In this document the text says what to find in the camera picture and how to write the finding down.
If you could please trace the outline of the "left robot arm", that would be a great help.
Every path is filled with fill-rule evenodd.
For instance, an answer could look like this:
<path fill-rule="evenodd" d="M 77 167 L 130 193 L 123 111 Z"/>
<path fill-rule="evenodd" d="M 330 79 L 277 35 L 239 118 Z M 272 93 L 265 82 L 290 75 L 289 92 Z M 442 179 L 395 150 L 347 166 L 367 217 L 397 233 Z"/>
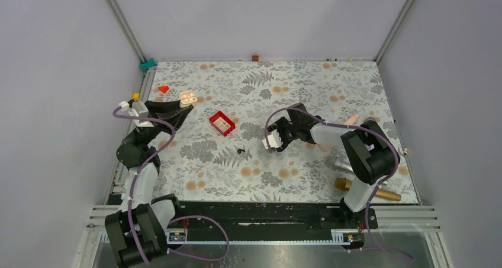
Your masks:
<path fill-rule="evenodd" d="M 113 110 L 116 118 L 130 120 L 134 129 L 116 151 L 117 160 L 128 170 L 122 202 L 117 212 L 107 215 L 105 229 L 118 267 L 150 263 L 166 254 L 165 228 L 177 227 L 184 212 L 174 194 L 153 197 L 160 171 L 159 153 L 163 147 L 151 146 L 160 133 L 173 140 L 193 105 L 171 102 L 122 101 Z"/>

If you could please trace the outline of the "beige earbud charging case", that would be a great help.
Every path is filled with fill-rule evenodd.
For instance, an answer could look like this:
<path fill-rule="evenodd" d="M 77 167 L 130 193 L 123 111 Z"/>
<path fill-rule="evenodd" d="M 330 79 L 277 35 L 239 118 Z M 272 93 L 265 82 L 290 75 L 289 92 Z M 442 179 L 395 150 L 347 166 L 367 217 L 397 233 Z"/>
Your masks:
<path fill-rule="evenodd" d="M 186 108 L 198 102 L 198 98 L 195 95 L 195 91 L 185 91 L 179 94 L 180 107 Z"/>

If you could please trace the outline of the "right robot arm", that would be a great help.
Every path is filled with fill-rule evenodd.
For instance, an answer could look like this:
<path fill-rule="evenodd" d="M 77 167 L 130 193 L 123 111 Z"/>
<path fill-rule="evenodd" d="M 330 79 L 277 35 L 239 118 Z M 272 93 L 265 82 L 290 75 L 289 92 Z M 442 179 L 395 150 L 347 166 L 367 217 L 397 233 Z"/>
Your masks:
<path fill-rule="evenodd" d="M 397 171 L 400 164 L 397 150 L 374 120 L 366 120 L 361 125 L 327 122 L 309 113 L 302 103 L 291 105 L 285 111 L 287 117 L 266 122 L 264 147 L 282 152 L 295 140 L 343 147 L 355 180 L 340 202 L 343 208 L 339 218 L 345 227 L 357 226 L 377 187 Z"/>

